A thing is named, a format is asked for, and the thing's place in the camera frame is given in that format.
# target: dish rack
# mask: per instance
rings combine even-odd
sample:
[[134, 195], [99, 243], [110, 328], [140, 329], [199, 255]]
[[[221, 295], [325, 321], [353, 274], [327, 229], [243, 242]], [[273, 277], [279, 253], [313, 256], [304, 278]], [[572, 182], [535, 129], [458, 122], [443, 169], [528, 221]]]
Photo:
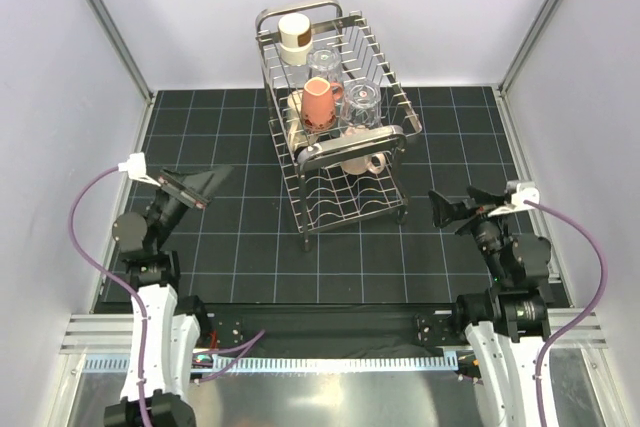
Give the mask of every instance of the dish rack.
[[[299, 111], [291, 115], [287, 99], [296, 90], [295, 77], [300, 68], [281, 60], [277, 27], [273, 31], [263, 28], [267, 19], [292, 12], [313, 11], [308, 14], [315, 19], [330, 10], [327, 7], [334, 7], [336, 15], [312, 23], [314, 46], [338, 49], [345, 89], [351, 82], [368, 79], [380, 86], [382, 94], [382, 125], [346, 137], [340, 137], [338, 125], [319, 135], [307, 133]], [[311, 249], [309, 236], [314, 232], [383, 214], [395, 214], [396, 222], [404, 222], [409, 196], [398, 175], [407, 141], [422, 131], [422, 124], [367, 19], [361, 12], [343, 16], [337, 0], [311, 0], [264, 10], [256, 18], [256, 32], [269, 129], [304, 250]], [[302, 149], [293, 150], [288, 140], [292, 135], [306, 140]], [[366, 172], [353, 176], [340, 167], [345, 160], [376, 153], [383, 153], [386, 159], [385, 168], [377, 175]]]

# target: wire basket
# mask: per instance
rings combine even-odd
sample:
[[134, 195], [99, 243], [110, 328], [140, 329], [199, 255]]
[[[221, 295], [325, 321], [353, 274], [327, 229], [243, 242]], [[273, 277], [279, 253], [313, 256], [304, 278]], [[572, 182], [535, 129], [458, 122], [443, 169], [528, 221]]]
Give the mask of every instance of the wire basket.
[[[336, 17], [312, 24], [314, 46], [338, 49], [345, 89], [352, 82], [368, 79], [380, 87], [382, 94], [382, 125], [348, 137], [340, 137], [338, 122], [319, 134], [303, 127], [299, 106], [287, 103], [289, 95], [301, 86], [301, 69], [281, 60], [277, 29], [261, 30], [268, 18], [326, 6], [335, 7]], [[367, 20], [360, 12], [342, 16], [336, 0], [314, 0], [265, 10], [256, 19], [256, 30], [269, 128], [305, 250], [310, 248], [312, 232], [385, 213], [396, 213], [396, 220], [403, 222], [409, 197], [398, 181], [398, 173], [407, 140], [419, 134], [422, 125]], [[303, 147], [295, 148], [292, 139], [300, 139]], [[377, 174], [367, 171], [355, 176], [341, 167], [347, 160], [380, 153], [385, 162]]]

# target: black grid mat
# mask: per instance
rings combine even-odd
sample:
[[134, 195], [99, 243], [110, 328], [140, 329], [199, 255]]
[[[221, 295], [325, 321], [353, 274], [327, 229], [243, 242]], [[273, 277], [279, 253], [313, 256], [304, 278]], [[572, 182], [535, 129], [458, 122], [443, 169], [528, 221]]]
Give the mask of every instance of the black grid mat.
[[[165, 244], [180, 256], [180, 294], [205, 302], [449, 302], [490, 283], [470, 237], [432, 226], [427, 192], [494, 192], [517, 178], [490, 88], [406, 89], [424, 124], [400, 179], [412, 196], [407, 223], [390, 216], [312, 237], [301, 249], [283, 188], [262, 90], [161, 92], [145, 141], [149, 170], [235, 166], [203, 212], [189, 211]], [[127, 209], [143, 212], [153, 187], [137, 184]], [[519, 214], [514, 232], [531, 232]], [[122, 265], [111, 269], [122, 272]], [[108, 282], [101, 300], [126, 294]]]

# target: metal frame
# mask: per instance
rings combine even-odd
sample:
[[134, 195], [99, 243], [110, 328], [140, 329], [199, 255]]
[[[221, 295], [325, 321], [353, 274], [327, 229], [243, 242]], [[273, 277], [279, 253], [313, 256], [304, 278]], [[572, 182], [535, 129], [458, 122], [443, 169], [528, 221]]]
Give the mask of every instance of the metal frame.
[[[549, 309], [551, 332], [556, 332], [572, 320], [581, 309]], [[133, 333], [132, 314], [72, 315], [60, 348], [61, 354], [128, 354]], [[604, 333], [595, 314], [591, 314], [575, 329], [561, 337], [554, 348], [604, 349]], [[468, 346], [455, 350], [469, 350]]]
[[[518, 177], [520, 179], [534, 179], [535, 177], [529, 168], [530, 163], [528, 161], [527, 154], [520, 143], [520, 135], [513, 121], [513, 117], [511, 116], [511, 110], [509, 109], [507, 98], [503, 96], [496, 87], [493, 88], [493, 95], [496, 99], [500, 119], [504, 125], [505, 135], [507, 137], [509, 149], [513, 155], [513, 162], [516, 172], [518, 173]], [[531, 217], [534, 233], [547, 237], [553, 241], [555, 236], [553, 235], [553, 231], [549, 227], [549, 224], [545, 220], [544, 215], [542, 215], [542, 212], [534, 209], [529, 211], [529, 215]], [[560, 280], [564, 282], [565, 276], [563, 275], [563, 265], [562, 255], [559, 248], [554, 244], [554, 249], [551, 252], [551, 263], [549, 264], [551, 282], [558, 282]], [[570, 286], [567, 285], [567, 297], [571, 305], [573, 305], [572, 290], [569, 287]]]
[[[156, 107], [156, 102], [158, 100], [157, 94], [152, 94], [151, 100], [147, 104], [144, 109], [142, 116], [140, 117], [140, 126], [138, 128], [138, 137], [136, 137], [136, 141], [133, 145], [133, 152], [140, 152], [142, 150], [142, 145], [144, 144], [144, 138], [149, 127], [149, 123], [151, 122], [151, 115]], [[129, 192], [131, 191], [131, 187], [133, 186], [133, 181], [128, 176], [123, 176], [122, 184], [120, 185], [120, 191], [118, 192], [118, 197], [116, 200], [116, 206], [112, 215], [112, 219], [115, 219], [119, 214], [123, 213], [127, 200], [129, 198]], [[115, 241], [109, 236], [109, 240], [105, 245], [105, 250], [101, 258], [103, 259], [102, 265], [109, 266], [111, 265], [111, 260], [113, 259], [113, 255], [115, 253]], [[93, 314], [93, 309], [100, 298], [100, 294], [102, 293], [102, 289], [104, 288], [106, 281], [106, 277], [101, 275], [98, 277], [98, 281], [95, 287], [95, 293], [93, 294], [93, 300], [91, 301], [91, 309], [89, 312]]]
[[87, 0], [87, 3], [89, 4], [89, 7], [91, 7], [91, 10], [93, 10], [96, 19], [102, 26], [104, 33], [111, 42], [111, 45], [116, 51], [116, 54], [118, 54], [118, 57], [120, 57], [120, 60], [122, 61], [124, 67], [127, 69], [127, 72], [129, 72], [131, 80], [133, 80], [133, 82], [136, 84], [136, 87], [140, 91], [140, 94], [142, 94], [147, 102], [151, 102], [153, 93], [147, 85], [147, 82], [145, 81], [142, 72], [140, 72], [140, 69], [138, 68], [135, 60], [133, 59], [133, 56], [131, 55], [127, 44], [122, 38], [122, 35], [120, 35], [120, 32], [118, 31], [115, 22], [111, 18], [106, 5], [102, 0]]
[[551, 17], [553, 16], [561, 1], [562, 0], [544, 0], [542, 7], [538, 11], [536, 18], [533, 21], [533, 24], [527, 32], [527, 35], [522, 41], [522, 44], [520, 44], [518, 52], [511, 61], [511, 65], [509, 65], [509, 68], [507, 69], [507, 73], [505, 74], [504, 80], [502, 81], [502, 84], [499, 88], [499, 91], [501, 93], [508, 92], [513, 85], [513, 82], [520, 73], [522, 66], [527, 61], [529, 54], [531, 54], [533, 47], [542, 35], [545, 27], [549, 24]]
[[[580, 309], [551, 309], [549, 321], [551, 331], [565, 325], [578, 314]], [[129, 349], [133, 332], [131, 314], [73, 315], [57, 364], [57, 389], [48, 410], [49, 418], [44, 426], [60, 427], [69, 421], [80, 377], [87, 374], [124, 372], [129, 359]], [[276, 374], [316, 374], [370, 371], [442, 371], [456, 370], [455, 351], [465, 351], [461, 346], [446, 351], [444, 357], [431, 359], [246, 359], [233, 372], [240, 375]], [[595, 314], [589, 316], [575, 330], [563, 337], [554, 348], [581, 349], [587, 368], [599, 375], [590, 375], [602, 415], [611, 426], [628, 426], [622, 404], [617, 397], [615, 384], [606, 362], [607, 346]], [[217, 367], [226, 365], [228, 360], [218, 359]]]

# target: metal table surface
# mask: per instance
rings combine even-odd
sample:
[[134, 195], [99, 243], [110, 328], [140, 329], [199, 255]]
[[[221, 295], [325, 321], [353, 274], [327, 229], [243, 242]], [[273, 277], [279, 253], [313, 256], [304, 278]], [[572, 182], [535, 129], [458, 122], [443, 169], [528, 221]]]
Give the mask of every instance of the metal table surface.
[[[563, 427], [604, 426], [579, 349], [556, 349], [551, 372]], [[124, 374], [82, 374], [69, 426], [102, 425]], [[480, 426], [474, 386], [451, 372], [232, 375], [192, 385], [199, 427]]]

